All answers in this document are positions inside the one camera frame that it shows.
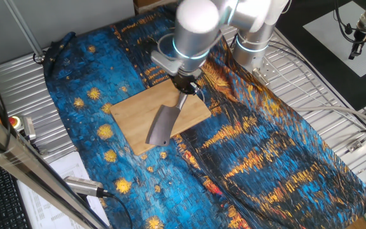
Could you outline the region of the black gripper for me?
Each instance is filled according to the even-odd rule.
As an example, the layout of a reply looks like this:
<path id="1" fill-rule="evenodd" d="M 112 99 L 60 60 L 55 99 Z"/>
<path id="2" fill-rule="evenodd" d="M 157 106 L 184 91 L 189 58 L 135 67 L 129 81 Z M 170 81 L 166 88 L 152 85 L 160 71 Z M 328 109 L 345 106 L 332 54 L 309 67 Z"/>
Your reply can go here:
<path id="1" fill-rule="evenodd" d="M 196 95 L 200 91 L 200 86 L 196 83 L 202 71 L 193 72 L 179 71 L 175 76 L 171 76 L 173 84 L 183 94 Z"/>

